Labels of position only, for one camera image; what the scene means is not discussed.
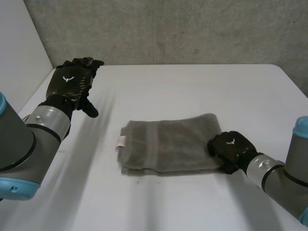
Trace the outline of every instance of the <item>robotic hand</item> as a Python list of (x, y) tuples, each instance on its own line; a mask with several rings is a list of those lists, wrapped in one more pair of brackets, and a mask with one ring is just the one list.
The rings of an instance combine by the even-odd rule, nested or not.
[(0, 198), (31, 199), (68, 135), (73, 111), (82, 110), (93, 118), (98, 116), (87, 97), (96, 71), (103, 64), (82, 58), (58, 66), (48, 86), (46, 101), (25, 122), (0, 93)]
[(258, 153), (237, 131), (223, 132), (209, 141), (208, 150), (223, 160), (221, 170), (241, 169), (247, 177), (284, 209), (308, 226), (308, 117), (297, 120), (286, 164)]
[(82, 110), (92, 118), (97, 117), (98, 111), (87, 97), (97, 69), (102, 65), (104, 62), (87, 57), (75, 58), (72, 62), (65, 61), (57, 66), (47, 89), (47, 102), (42, 105), (57, 104), (57, 101), (62, 101), (60, 104), (66, 112)]

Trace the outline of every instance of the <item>white table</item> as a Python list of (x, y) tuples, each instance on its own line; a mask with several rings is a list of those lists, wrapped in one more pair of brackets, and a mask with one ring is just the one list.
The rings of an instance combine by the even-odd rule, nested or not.
[[(44, 100), (52, 73), (28, 101)], [(285, 161), (295, 120), (308, 100), (273, 65), (101, 67), (90, 92), (97, 119), (74, 112), (42, 187), (30, 201), (0, 202), (1, 231), (290, 231), (307, 230), (238, 171), (128, 177), (116, 140), (129, 120), (183, 119), (215, 113)]]

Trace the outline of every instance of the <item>towel tag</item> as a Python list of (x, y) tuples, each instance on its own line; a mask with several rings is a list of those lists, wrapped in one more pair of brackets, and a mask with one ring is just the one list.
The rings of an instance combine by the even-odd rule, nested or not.
[(116, 146), (125, 147), (125, 139), (126, 139), (126, 136), (120, 136), (119, 139), (117, 139)]

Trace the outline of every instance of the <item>concrete wall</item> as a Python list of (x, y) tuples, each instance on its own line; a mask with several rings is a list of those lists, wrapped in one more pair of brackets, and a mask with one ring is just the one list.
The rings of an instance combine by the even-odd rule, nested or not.
[(25, 0), (54, 66), (275, 64), (308, 95), (307, 0)]
[(51, 70), (25, 4), (1, 0), (0, 91), (10, 105), (19, 112)]

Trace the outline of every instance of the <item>folded towel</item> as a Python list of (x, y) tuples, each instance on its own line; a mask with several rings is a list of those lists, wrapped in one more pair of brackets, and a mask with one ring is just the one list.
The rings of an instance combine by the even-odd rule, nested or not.
[(118, 162), (123, 169), (166, 173), (217, 169), (222, 161), (210, 156), (207, 143), (221, 129), (214, 114), (183, 120), (129, 121), (121, 130), (124, 147)]

